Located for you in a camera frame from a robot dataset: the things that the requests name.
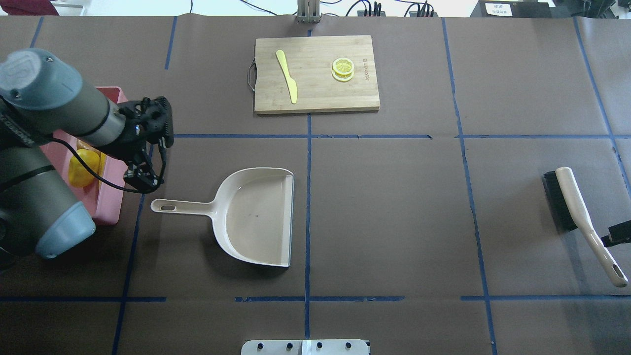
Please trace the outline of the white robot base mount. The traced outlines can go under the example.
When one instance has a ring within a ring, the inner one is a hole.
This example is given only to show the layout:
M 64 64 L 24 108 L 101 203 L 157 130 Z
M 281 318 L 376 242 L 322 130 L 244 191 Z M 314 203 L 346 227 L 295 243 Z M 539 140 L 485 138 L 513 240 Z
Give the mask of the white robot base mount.
M 245 341 L 242 355 L 370 355 L 363 339 L 276 339 Z

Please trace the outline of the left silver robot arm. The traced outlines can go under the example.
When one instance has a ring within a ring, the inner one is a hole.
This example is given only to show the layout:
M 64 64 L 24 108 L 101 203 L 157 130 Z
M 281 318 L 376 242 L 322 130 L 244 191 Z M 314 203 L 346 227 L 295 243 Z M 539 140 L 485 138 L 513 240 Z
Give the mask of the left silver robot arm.
M 1 63 L 1 268 L 32 253 L 56 258 L 92 236 L 96 225 L 41 150 L 55 131 L 128 166 L 131 193 L 164 182 L 174 143 L 165 97 L 117 104 L 51 52 L 26 48 Z

